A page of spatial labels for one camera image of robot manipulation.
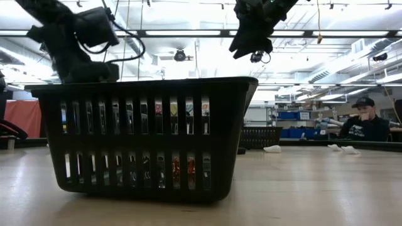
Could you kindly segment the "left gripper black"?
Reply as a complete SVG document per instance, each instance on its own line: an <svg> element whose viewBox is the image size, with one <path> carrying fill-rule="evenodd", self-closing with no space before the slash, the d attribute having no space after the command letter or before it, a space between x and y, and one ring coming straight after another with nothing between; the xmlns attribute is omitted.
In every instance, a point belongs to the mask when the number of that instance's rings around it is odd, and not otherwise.
<svg viewBox="0 0 402 226"><path fill-rule="evenodd" d="M26 35L46 46L52 59L52 67L62 83L115 82L119 79L119 66L92 61L79 47L73 30L68 26L32 26Z"/></svg>

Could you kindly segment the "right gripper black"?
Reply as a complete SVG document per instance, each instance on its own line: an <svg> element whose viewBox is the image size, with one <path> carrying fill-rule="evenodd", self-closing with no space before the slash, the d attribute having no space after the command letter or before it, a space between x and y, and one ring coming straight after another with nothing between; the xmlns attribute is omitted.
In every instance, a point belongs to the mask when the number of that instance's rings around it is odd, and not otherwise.
<svg viewBox="0 0 402 226"><path fill-rule="evenodd" d="M273 0L237 0L235 5L236 18L239 20L237 33L229 47L234 52L233 58L238 59L256 51L271 53L273 44L270 40L273 34L273 16L270 12L275 8Z"/></svg>

